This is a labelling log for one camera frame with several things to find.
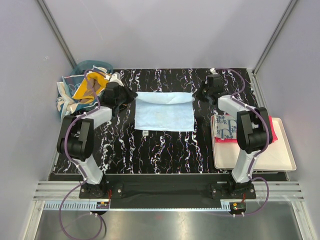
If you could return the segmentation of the light blue terry towel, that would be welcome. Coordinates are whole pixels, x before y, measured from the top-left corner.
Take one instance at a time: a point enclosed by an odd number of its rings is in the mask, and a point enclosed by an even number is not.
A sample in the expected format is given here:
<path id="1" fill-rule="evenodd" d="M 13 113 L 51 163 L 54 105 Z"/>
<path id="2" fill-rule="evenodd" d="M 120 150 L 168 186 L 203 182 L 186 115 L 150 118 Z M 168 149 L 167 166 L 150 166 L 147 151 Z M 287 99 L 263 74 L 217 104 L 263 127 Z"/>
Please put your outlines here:
<path id="1" fill-rule="evenodd" d="M 192 132 L 195 127 L 191 92 L 138 92 L 134 128 L 142 131 Z"/>

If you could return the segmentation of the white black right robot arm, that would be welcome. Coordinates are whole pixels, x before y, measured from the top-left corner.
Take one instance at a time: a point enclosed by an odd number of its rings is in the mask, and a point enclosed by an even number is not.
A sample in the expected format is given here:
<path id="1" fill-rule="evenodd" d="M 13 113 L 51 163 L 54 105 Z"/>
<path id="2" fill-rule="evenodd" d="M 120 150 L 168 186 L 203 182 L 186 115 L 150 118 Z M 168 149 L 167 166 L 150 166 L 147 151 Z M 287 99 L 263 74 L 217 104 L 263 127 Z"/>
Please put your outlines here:
<path id="1" fill-rule="evenodd" d="M 210 74 L 193 94 L 197 100 L 216 105 L 221 111 L 236 121 L 236 140 L 240 148 L 235 167 L 222 193 L 232 198 L 249 195 L 252 185 L 252 172 L 259 155 L 273 142 L 272 128 L 268 111 L 264 107 L 253 107 L 227 94 L 222 77 Z"/>

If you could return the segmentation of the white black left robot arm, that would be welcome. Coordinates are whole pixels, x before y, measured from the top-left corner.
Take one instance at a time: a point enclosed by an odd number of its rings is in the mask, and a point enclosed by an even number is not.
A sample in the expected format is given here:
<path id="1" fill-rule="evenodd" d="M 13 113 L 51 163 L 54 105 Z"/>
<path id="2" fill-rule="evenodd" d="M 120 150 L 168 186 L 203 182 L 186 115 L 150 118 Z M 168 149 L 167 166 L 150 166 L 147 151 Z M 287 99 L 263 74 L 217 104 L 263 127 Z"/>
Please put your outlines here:
<path id="1" fill-rule="evenodd" d="M 63 118 L 56 148 L 82 175 L 81 198 L 103 198 L 112 193 L 104 173 L 94 159 L 94 131 L 116 117 L 121 105 L 133 102 L 137 96 L 138 93 L 127 86 L 111 82 L 102 95 L 102 105 L 88 113 Z"/>

